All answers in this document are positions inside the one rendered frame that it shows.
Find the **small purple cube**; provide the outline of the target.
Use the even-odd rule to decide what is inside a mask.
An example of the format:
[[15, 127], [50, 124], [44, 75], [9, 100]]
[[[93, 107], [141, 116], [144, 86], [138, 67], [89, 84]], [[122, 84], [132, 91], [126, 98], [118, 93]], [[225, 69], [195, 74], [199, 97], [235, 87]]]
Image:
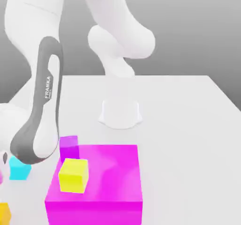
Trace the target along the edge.
[[59, 141], [60, 159], [63, 163], [65, 158], [79, 159], [78, 136], [60, 137]]

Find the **small yellow cube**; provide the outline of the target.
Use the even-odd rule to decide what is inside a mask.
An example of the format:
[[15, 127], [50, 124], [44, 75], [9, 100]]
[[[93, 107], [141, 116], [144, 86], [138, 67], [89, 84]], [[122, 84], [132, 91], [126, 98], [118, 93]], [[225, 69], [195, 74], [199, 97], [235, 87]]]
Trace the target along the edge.
[[83, 194], [89, 179], [88, 160], [65, 158], [58, 178], [60, 191]]

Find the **small cyan cube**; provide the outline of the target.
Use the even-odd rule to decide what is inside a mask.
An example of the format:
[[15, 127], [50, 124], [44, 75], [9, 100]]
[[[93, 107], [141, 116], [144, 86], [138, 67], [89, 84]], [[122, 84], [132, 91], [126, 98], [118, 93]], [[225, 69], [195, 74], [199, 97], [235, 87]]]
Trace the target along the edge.
[[31, 165], [22, 163], [15, 156], [9, 160], [10, 166], [10, 180], [26, 180], [32, 169]]

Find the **small orange cube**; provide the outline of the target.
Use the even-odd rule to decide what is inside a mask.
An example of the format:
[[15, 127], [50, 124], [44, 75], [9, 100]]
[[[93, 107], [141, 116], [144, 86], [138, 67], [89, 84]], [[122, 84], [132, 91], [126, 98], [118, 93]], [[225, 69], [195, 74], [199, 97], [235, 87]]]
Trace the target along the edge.
[[0, 203], [0, 225], [9, 225], [11, 220], [11, 212], [9, 206], [5, 202]]

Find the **large magenta box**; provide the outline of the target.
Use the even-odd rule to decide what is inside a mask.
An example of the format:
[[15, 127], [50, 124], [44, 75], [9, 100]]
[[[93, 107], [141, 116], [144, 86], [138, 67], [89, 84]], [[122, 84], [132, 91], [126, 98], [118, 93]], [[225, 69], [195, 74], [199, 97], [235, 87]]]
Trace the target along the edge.
[[49, 225], [141, 225], [143, 198], [137, 145], [80, 145], [88, 160], [83, 194], [60, 191], [58, 161], [45, 207]]

